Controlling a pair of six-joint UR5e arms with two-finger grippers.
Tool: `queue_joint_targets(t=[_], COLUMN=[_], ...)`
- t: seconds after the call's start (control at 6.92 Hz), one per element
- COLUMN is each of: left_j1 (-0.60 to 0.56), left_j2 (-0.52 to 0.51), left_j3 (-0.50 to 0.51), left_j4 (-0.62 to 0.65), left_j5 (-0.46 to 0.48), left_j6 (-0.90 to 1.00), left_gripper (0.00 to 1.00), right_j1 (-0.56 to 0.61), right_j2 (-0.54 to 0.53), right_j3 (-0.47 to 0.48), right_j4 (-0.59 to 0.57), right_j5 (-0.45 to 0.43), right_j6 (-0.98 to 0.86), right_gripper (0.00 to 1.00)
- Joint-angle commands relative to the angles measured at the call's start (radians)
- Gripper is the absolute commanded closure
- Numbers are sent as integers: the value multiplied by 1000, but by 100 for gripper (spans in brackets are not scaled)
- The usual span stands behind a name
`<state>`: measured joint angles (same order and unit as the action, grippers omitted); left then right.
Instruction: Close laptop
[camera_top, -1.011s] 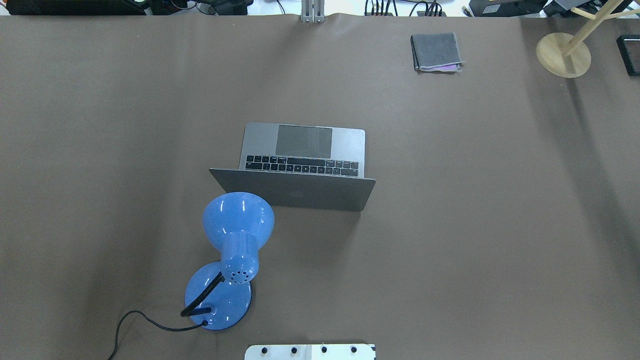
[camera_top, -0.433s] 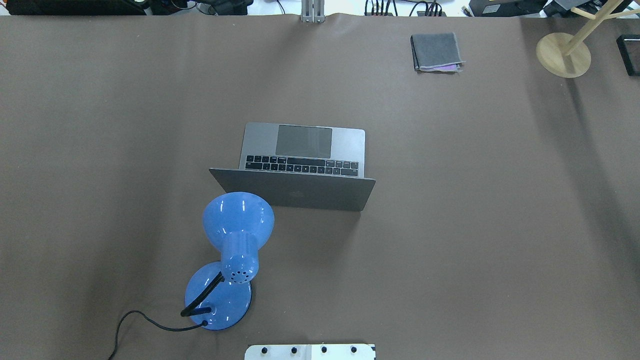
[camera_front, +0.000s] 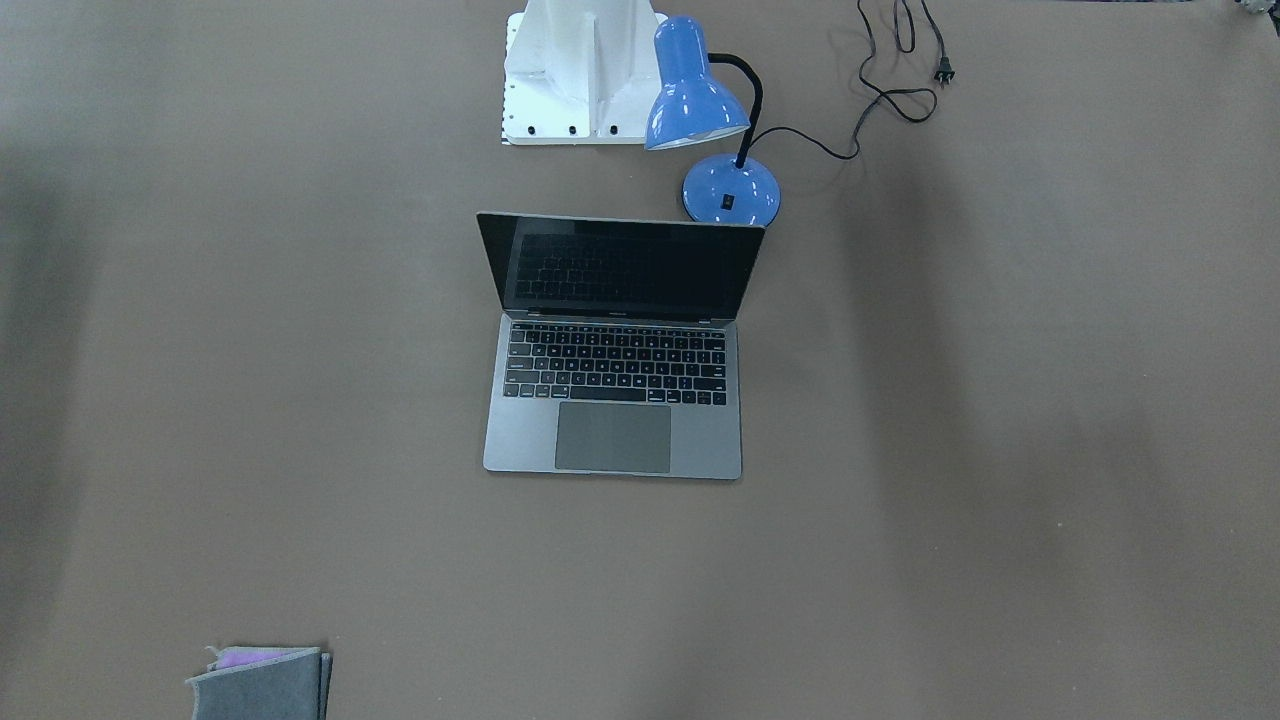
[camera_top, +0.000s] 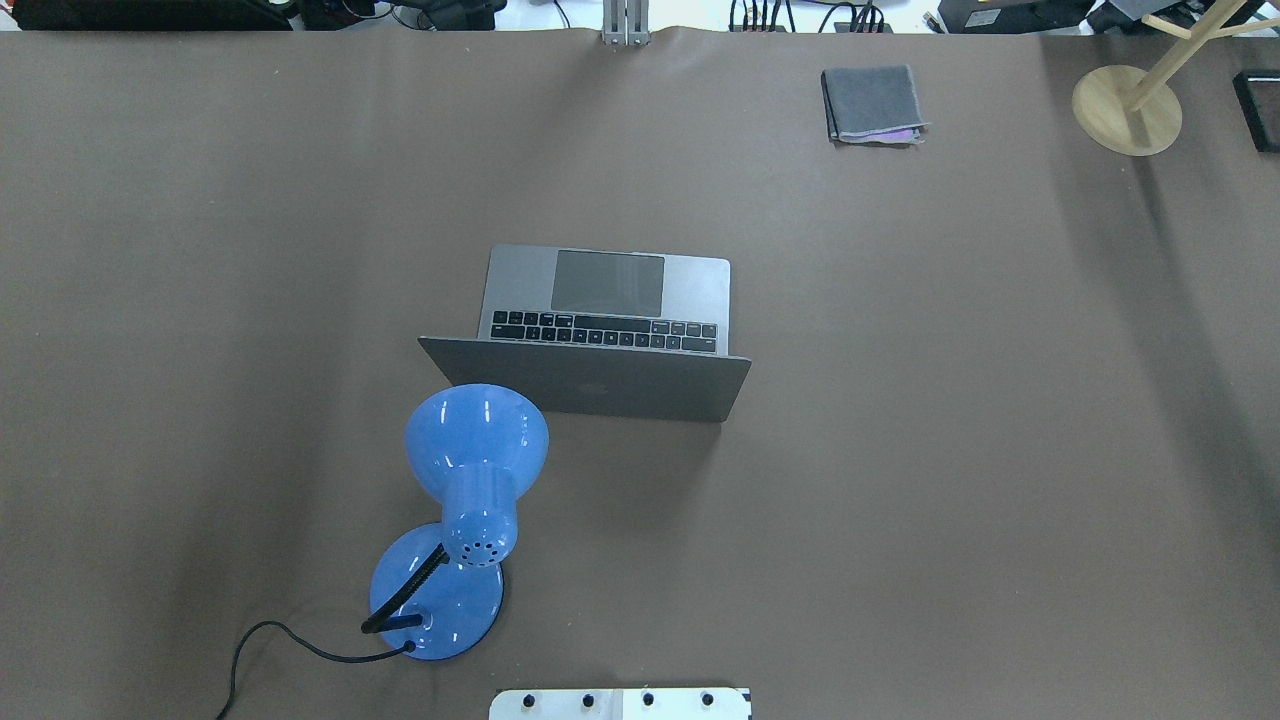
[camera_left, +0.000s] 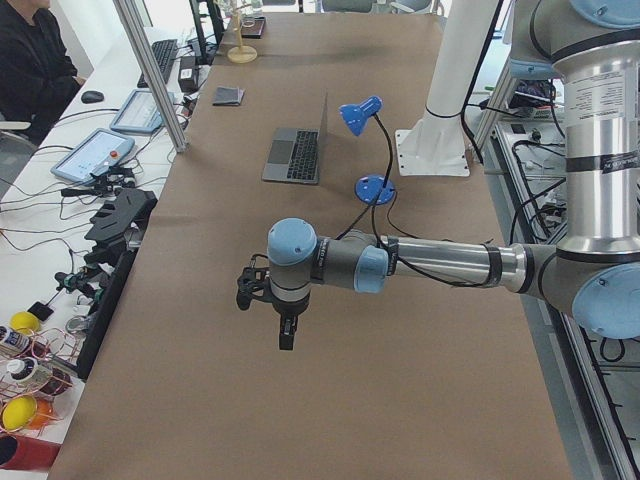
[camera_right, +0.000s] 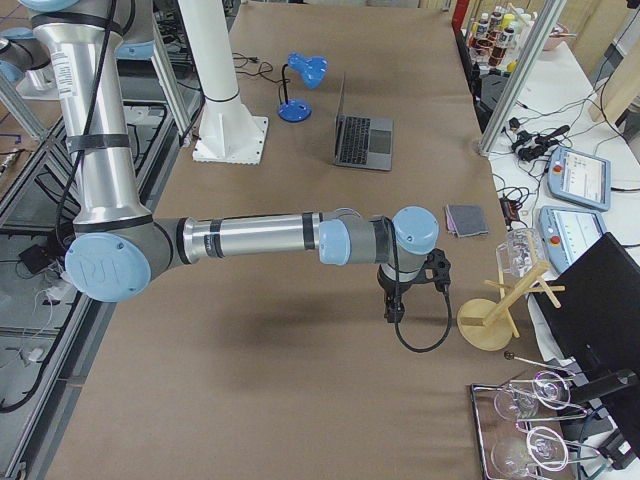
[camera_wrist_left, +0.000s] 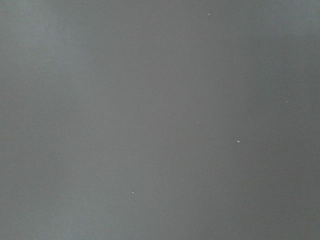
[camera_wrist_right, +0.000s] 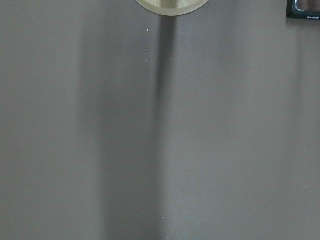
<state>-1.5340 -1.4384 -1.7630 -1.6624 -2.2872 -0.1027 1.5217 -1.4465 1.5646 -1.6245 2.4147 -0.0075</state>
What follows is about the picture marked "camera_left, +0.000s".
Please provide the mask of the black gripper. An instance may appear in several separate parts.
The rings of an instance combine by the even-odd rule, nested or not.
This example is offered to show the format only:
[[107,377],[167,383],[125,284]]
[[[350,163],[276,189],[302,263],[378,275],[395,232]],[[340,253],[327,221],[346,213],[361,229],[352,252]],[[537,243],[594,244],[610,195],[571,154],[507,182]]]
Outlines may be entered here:
[[285,302],[277,300],[273,304],[273,308],[280,315],[279,349],[292,350],[294,348],[298,317],[303,312],[303,301]]

